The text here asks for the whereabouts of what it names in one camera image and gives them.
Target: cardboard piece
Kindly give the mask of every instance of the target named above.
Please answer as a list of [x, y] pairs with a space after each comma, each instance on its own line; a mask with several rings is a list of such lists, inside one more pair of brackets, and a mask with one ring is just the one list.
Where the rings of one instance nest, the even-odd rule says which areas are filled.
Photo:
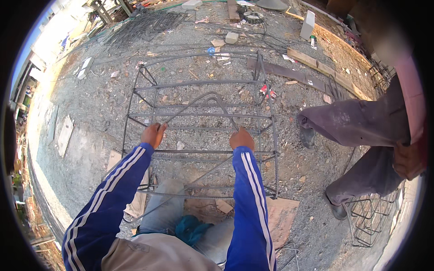
[[233, 209], [233, 207], [229, 203], [225, 202], [222, 199], [216, 199], [216, 205], [217, 209], [224, 212], [225, 214], [229, 213]]
[[271, 239], [274, 248], [279, 248], [286, 244], [289, 237], [289, 230], [297, 214], [300, 204], [292, 199], [271, 199], [267, 198], [268, 209], [268, 228], [270, 229]]

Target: blue track jacket sleeve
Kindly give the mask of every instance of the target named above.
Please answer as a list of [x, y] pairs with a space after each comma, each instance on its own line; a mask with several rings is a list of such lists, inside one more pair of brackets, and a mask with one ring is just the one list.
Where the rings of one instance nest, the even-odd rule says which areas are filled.
[[233, 151], [235, 217], [225, 271], [276, 270], [262, 177], [250, 148]]
[[141, 143], [98, 186], [63, 237], [66, 270], [101, 270], [101, 259], [120, 231], [123, 210], [133, 201], [153, 153], [151, 145]]

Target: work boot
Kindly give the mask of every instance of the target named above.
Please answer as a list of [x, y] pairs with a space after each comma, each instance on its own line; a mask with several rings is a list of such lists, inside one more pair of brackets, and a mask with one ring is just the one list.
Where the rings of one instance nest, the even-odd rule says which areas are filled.
[[300, 126], [300, 140], [304, 147], [311, 150], [315, 149], [315, 136], [316, 132], [314, 129]]
[[330, 209], [332, 209], [332, 214], [336, 219], [345, 220], [347, 218], [347, 211], [345, 211], [343, 203], [341, 203], [341, 205], [338, 206], [334, 205], [327, 197], [325, 191], [324, 194], [322, 195], [322, 198], [330, 206]]

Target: concrete block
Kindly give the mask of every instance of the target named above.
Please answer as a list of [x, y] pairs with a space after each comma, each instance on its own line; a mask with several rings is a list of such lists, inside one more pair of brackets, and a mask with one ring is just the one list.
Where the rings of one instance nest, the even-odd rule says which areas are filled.
[[194, 10], [199, 6], [202, 6], [202, 1], [200, 0], [190, 0], [181, 5], [181, 7], [185, 10]]
[[301, 27], [300, 37], [309, 39], [312, 34], [312, 30], [315, 27], [315, 13], [308, 10], [304, 17], [303, 26]]
[[237, 39], [238, 39], [237, 33], [228, 32], [228, 34], [226, 34], [226, 38], [224, 39], [224, 41], [226, 43], [234, 44], [237, 42]]
[[80, 69], [79, 74], [77, 75], [78, 79], [83, 79], [86, 77], [87, 73], [90, 70], [90, 66], [93, 63], [93, 57], [89, 57], [88, 59], [86, 59], [83, 63], [83, 67]]

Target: debris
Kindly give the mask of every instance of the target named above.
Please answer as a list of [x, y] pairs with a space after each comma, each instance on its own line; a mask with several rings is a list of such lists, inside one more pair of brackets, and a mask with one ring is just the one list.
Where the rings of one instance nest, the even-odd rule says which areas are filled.
[[318, 43], [316, 42], [316, 37], [314, 35], [310, 36], [310, 47], [316, 50]]
[[211, 43], [214, 45], [214, 47], [221, 47], [226, 44], [222, 39], [213, 39], [211, 40]]
[[57, 111], [59, 110], [59, 106], [56, 105], [53, 112], [51, 113], [50, 122], [48, 124], [48, 144], [50, 144], [54, 140], [54, 132], [56, 131], [56, 120], [57, 120]]
[[339, 29], [339, 31], [341, 31], [342, 34], [345, 34], [345, 31], [342, 26], [336, 25], [336, 27]]
[[120, 73], [121, 71], [115, 71], [115, 72], [112, 72], [112, 75], [110, 75], [110, 77], [118, 77], [119, 76], [119, 73]]
[[298, 61], [296, 61], [296, 60], [290, 58], [290, 57], [287, 56], [287, 55], [282, 55], [282, 56], [283, 56], [283, 59], [284, 59], [284, 60], [289, 60], [289, 61], [291, 61], [292, 63], [297, 63], [297, 62], [298, 62]]
[[81, 80], [81, 79], [86, 77], [87, 73], [90, 70], [90, 66], [92, 65], [92, 63], [93, 63], [93, 57], [89, 57], [83, 62], [83, 66], [82, 66], [79, 74], [77, 75], [78, 79]]
[[315, 27], [315, 13], [308, 10], [303, 20], [303, 26], [301, 27], [300, 37], [309, 39]]
[[181, 5], [181, 7], [185, 10], [194, 10], [197, 7], [202, 5], [202, 1], [200, 0], [190, 0]]
[[292, 199], [266, 199], [268, 228], [276, 248], [286, 244], [300, 202]]
[[210, 47], [207, 49], [207, 52], [211, 53], [211, 54], [209, 54], [210, 56], [213, 56], [214, 55], [213, 53], [215, 53], [215, 51], [216, 51], [216, 49], [214, 47]]
[[205, 18], [205, 19], [202, 19], [200, 21], [196, 21], [194, 23], [209, 23], [209, 22], [210, 22], [210, 19], [209, 18]]
[[229, 12], [229, 21], [231, 23], [237, 23], [240, 21], [240, 15], [237, 12], [238, 6], [235, 0], [227, 1], [227, 10]]
[[181, 141], [178, 141], [178, 142], [176, 143], [176, 149], [177, 149], [177, 150], [182, 150], [182, 149], [184, 149], [184, 147], [185, 147], [185, 144], [182, 143]]
[[140, 68], [140, 65], [142, 65], [142, 64], [146, 64], [147, 62], [143, 62], [143, 61], [139, 61], [139, 62], [137, 62], [137, 65], [136, 65], [136, 70], [138, 70], [139, 68]]
[[333, 56], [329, 53], [329, 52], [327, 52], [327, 51], [325, 51], [325, 50], [323, 50], [322, 51], [322, 53], [325, 55], [325, 56], [328, 56], [329, 58], [333, 58]]
[[120, 160], [122, 159], [122, 155], [115, 150], [110, 151], [110, 155], [108, 157], [107, 170], [109, 171], [114, 167]]
[[259, 24], [264, 22], [264, 15], [259, 12], [245, 12], [244, 19], [250, 24]]
[[65, 156], [66, 148], [68, 147], [69, 139], [74, 129], [74, 120], [71, 121], [69, 115], [63, 121], [63, 127], [60, 131], [57, 143], [59, 144], [59, 154], [63, 158]]
[[199, 80], [199, 77], [198, 77], [197, 75], [195, 75], [191, 70], [188, 70], [188, 72], [189, 72], [192, 76], [194, 76], [194, 78], [196, 78], [197, 80]]
[[238, 40], [238, 34], [233, 32], [228, 32], [226, 34], [226, 38], [224, 39], [224, 41], [229, 44], [234, 44], [237, 42], [237, 40]]
[[225, 202], [222, 199], [216, 199], [216, 205], [217, 209], [224, 212], [225, 214], [229, 213], [233, 209], [233, 207], [229, 203]]
[[322, 98], [324, 99], [324, 101], [328, 104], [332, 104], [332, 99], [330, 98], [330, 96], [328, 96], [327, 94], [323, 94]]
[[240, 93], [240, 99], [241, 99], [241, 100], [246, 100], [247, 97], [248, 97], [248, 95], [249, 95], [249, 92], [250, 92], [250, 91], [245, 90], [245, 89], [242, 90], [241, 93]]
[[221, 60], [228, 60], [230, 57], [229, 53], [221, 53], [221, 54], [216, 54], [217, 57], [217, 61], [221, 61]]
[[246, 2], [246, 1], [237, 1], [237, 4], [239, 4], [240, 6], [244, 6], [244, 7], [254, 7], [255, 4]]

